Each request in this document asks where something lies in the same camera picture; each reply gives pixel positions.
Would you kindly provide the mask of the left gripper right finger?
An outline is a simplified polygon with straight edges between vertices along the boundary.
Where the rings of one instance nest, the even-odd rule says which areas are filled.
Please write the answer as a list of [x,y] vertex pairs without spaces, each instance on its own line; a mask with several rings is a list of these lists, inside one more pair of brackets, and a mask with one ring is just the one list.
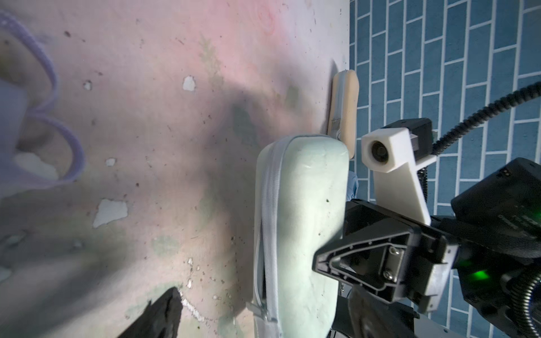
[[353,287],[348,298],[353,337],[416,337],[417,312],[401,303],[386,304],[363,287]]

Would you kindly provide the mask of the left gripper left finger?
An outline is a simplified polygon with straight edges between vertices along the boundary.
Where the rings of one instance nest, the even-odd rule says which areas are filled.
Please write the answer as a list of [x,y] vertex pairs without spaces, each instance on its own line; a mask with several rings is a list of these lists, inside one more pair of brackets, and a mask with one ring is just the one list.
[[183,304],[179,290],[177,287],[171,287],[154,303],[149,302],[142,315],[118,338],[177,337],[182,311]]

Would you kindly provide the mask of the mint green umbrella case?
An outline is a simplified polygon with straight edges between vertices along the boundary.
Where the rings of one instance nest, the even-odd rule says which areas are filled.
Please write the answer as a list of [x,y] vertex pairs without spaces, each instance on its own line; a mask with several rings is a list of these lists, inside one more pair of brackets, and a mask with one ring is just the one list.
[[323,135],[284,137],[256,164],[253,296],[257,337],[326,337],[338,281],[313,269],[314,255],[341,238],[349,153]]

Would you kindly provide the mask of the beige umbrella case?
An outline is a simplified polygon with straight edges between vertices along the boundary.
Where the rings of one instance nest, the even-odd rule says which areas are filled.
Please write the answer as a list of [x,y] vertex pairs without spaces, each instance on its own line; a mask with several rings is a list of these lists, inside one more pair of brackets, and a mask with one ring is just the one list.
[[327,135],[341,141],[352,160],[356,149],[359,79],[354,70],[344,70],[332,79],[331,110]]

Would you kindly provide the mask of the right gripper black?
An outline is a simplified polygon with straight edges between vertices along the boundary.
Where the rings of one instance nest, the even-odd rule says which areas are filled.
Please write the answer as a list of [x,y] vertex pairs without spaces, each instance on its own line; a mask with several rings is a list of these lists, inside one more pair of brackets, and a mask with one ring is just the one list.
[[452,200],[427,227],[367,201],[347,204],[345,236],[313,271],[419,315],[438,308],[453,270],[462,294],[511,337],[540,336],[540,165],[517,158]]

